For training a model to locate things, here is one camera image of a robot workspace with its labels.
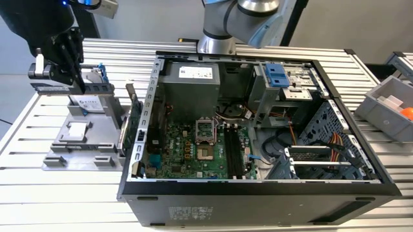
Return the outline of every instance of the orange object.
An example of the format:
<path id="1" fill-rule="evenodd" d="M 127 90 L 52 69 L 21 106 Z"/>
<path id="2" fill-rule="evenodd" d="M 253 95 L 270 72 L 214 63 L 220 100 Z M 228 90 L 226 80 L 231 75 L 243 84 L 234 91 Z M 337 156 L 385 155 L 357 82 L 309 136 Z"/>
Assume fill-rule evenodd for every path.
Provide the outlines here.
<path id="1" fill-rule="evenodd" d="M 409 108 L 406 108 L 406 109 L 402 109 L 402 110 L 400 111 L 400 113 L 401 113 L 404 116 L 406 116 L 408 119 L 413 120 L 413 108 L 412 108 L 412 107 L 409 107 Z"/>

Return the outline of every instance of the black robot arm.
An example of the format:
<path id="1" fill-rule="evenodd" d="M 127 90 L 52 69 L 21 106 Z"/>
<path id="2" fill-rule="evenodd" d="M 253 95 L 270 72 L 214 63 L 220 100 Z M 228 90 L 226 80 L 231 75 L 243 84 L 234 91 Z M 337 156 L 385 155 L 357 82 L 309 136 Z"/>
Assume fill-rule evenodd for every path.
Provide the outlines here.
<path id="1" fill-rule="evenodd" d="M 83 36 L 73 28 L 69 4 L 73 0 L 1 0 L 0 15 L 9 30 L 27 40 L 36 63 L 29 78 L 52 80 L 65 87 L 32 84 L 40 94 L 83 94 L 85 91 L 80 63 Z"/>

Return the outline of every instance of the gray bin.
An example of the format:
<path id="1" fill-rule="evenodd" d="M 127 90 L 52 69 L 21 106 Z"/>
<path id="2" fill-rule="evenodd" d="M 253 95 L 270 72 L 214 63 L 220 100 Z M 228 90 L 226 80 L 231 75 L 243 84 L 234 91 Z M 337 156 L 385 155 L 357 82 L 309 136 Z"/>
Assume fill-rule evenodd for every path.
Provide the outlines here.
<path id="1" fill-rule="evenodd" d="M 413 107 L 413 87 L 390 76 L 365 94 L 355 114 L 398 142 L 412 142 L 413 121 L 378 100 L 380 96 L 388 98 L 390 95 L 404 102 L 401 108 Z"/>

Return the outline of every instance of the green circuit board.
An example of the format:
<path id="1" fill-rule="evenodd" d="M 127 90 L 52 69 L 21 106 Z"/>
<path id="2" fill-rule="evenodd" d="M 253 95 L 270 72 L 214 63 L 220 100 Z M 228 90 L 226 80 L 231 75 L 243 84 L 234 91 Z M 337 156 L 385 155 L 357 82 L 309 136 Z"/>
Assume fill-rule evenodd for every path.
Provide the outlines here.
<path id="1" fill-rule="evenodd" d="M 241 140 L 239 159 L 243 160 L 245 147 L 249 147 L 251 150 L 246 128 L 238 130 L 238 136 Z M 160 168 L 156 169 L 156 175 L 148 176 L 148 178 L 228 179 L 224 132 L 222 127 L 216 129 L 216 143 L 214 146 L 210 146 L 195 144 L 195 124 L 170 124 L 164 145 Z M 203 153 L 199 151 L 204 150 L 204 147 L 208 147 L 211 151 L 208 156 L 203 156 Z M 249 164 L 250 171 L 245 172 L 245 177 L 246 179 L 257 179 L 254 163 L 250 162 Z"/>

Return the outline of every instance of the aluminum extrusion table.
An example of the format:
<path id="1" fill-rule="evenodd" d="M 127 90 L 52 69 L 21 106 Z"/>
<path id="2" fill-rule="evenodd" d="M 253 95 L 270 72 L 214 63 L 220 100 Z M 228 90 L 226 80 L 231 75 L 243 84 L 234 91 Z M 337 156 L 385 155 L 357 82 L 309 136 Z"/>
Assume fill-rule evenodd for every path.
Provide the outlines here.
<path id="1" fill-rule="evenodd" d="M 144 98 L 154 53 L 195 52 L 195 43 L 84 41 L 84 63 L 103 62 L 115 95 L 130 104 L 126 83 L 134 83 Z M 257 50 L 238 45 L 238 55 L 317 59 L 354 111 L 363 94 L 378 83 L 351 50 L 266 47 Z M 142 228 L 126 203 L 116 202 L 122 172 L 47 172 L 43 158 L 68 114 L 67 97 L 39 97 L 28 102 L 0 142 L 0 227 L 1 231 L 132 231 Z M 368 122 L 358 126 L 388 168 L 404 195 L 339 226 L 313 226 L 313 230 L 347 232 L 413 231 L 413 143 L 394 142 Z M 309 227 L 191 227 L 178 231 L 305 231 Z"/>

